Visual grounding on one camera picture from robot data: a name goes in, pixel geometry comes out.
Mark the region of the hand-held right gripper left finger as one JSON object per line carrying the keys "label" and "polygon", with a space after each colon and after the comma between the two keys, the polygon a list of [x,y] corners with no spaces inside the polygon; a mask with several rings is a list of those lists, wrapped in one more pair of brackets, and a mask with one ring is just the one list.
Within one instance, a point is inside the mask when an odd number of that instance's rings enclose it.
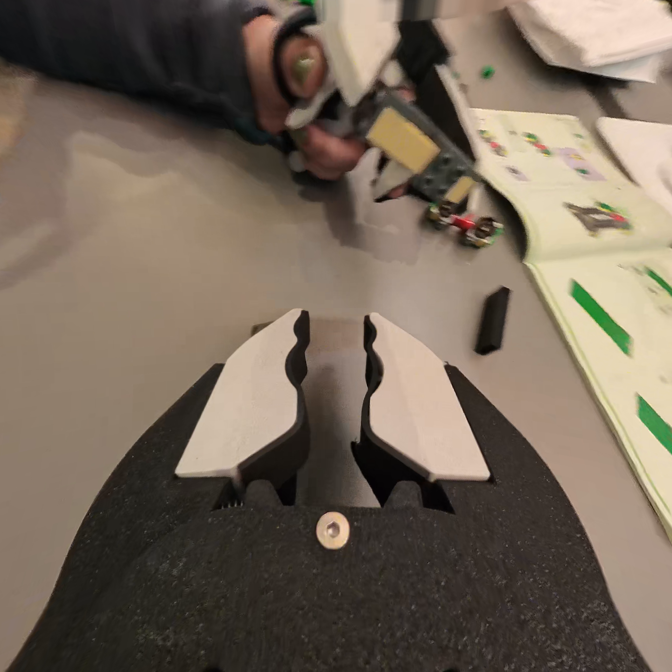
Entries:
{"label": "hand-held right gripper left finger", "polygon": [[228,478],[288,489],[307,461],[310,427],[302,383],[307,310],[295,308],[250,336],[226,361],[175,468],[182,479]]}

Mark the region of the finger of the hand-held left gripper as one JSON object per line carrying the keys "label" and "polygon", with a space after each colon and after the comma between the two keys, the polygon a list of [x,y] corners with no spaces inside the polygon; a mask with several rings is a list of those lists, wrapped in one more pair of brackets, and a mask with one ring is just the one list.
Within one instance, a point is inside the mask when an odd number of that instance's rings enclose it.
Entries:
{"label": "finger of the hand-held left gripper", "polygon": [[374,177],[374,201],[386,201],[394,192],[404,191],[415,177],[415,172],[387,156],[380,156]]}
{"label": "finger of the hand-held left gripper", "polygon": [[437,125],[473,161],[479,158],[477,118],[466,98],[462,83],[448,65],[435,65],[440,82],[440,113]]}

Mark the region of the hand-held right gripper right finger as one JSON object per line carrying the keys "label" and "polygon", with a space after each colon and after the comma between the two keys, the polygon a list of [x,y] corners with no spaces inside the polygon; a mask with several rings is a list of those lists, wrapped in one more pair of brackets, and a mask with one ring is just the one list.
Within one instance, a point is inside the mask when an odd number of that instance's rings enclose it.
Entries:
{"label": "hand-held right gripper right finger", "polygon": [[488,481],[443,360],[379,313],[365,317],[364,348],[367,390],[353,455],[365,479]]}

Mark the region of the tan and black brick assembly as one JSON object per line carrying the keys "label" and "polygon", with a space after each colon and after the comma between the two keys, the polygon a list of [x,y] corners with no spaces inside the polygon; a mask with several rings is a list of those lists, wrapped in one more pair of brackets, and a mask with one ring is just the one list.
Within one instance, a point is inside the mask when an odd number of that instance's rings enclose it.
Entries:
{"label": "tan and black brick assembly", "polygon": [[414,103],[396,91],[380,89],[367,100],[368,112],[357,130],[380,156],[415,172],[409,191],[429,203],[466,202],[483,179],[472,159]]}

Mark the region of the person's left forearm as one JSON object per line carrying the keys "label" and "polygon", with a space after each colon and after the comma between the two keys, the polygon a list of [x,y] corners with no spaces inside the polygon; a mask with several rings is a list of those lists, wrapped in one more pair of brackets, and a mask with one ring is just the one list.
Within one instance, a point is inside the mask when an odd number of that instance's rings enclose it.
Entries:
{"label": "person's left forearm", "polygon": [[2,1],[1,57],[274,144],[256,123],[243,42],[271,14],[264,1]]}

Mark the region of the grey desk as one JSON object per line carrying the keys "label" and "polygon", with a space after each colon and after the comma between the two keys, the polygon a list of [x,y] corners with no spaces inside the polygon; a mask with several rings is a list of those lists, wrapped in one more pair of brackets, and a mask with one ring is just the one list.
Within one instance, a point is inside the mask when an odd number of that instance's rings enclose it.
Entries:
{"label": "grey desk", "polygon": [[[35,80],[1,164],[1,670],[36,625],[126,452],[251,327],[310,313],[309,506],[373,507],[356,468],[364,316],[460,371],[527,438],[578,513],[626,627],[671,670],[671,544],[522,263],[508,218],[470,253],[380,206],[373,156],[295,184],[281,157],[120,96]],[[474,352],[511,290],[502,348]]]}

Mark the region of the person's left hand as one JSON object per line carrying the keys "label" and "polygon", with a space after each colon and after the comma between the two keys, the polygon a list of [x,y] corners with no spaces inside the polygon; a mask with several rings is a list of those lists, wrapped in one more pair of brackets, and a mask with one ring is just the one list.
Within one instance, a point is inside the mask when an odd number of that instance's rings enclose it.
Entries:
{"label": "person's left hand", "polygon": [[[259,16],[242,30],[257,125],[273,135],[286,130],[290,112],[273,69],[273,45],[279,30],[280,21],[272,15]],[[280,50],[280,72],[294,96],[312,99],[327,75],[321,45],[301,34],[289,38]],[[364,142],[333,136],[316,124],[293,131],[292,135],[304,168],[321,180],[339,180],[356,168],[367,151]]]}

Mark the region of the brick car model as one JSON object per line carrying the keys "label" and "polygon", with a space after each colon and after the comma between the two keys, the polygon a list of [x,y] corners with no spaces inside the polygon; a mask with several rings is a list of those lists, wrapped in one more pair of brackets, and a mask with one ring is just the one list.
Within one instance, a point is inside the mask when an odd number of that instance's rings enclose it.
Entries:
{"label": "brick car model", "polygon": [[455,230],[459,242],[465,247],[474,249],[492,246],[505,230],[505,227],[492,217],[476,218],[470,214],[458,214],[456,205],[451,202],[430,204],[425,218],[437,231]]}

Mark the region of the long black brick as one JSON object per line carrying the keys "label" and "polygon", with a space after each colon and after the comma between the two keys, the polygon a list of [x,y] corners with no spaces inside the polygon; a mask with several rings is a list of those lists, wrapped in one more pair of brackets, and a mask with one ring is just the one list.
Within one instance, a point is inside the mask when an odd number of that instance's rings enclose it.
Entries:
{"label": "long black brick", "polygon": [[502,348],[511,290],[501,286],[486,297],[476,336],[474,352],[487,356]]}

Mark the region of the white paper sheet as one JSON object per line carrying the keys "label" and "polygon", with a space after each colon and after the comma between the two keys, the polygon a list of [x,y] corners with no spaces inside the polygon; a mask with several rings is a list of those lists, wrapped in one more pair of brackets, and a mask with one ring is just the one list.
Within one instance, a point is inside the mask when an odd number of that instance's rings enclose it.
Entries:
{"label": "white paper sheet", "polygon": [[525,1],[508,11],[554,67],[656,83],[671,58],[671,8],[664,1]]}

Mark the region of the open instruction booklet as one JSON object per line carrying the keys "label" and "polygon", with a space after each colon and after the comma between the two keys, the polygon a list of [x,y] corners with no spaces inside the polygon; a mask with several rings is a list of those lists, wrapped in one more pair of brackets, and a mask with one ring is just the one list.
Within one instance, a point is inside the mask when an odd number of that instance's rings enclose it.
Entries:
{"label": "open instruction booklet", "polygon": [[671,537],[671,215],[571,115],[472,108],[476,166],[516,211],[523,262]]}

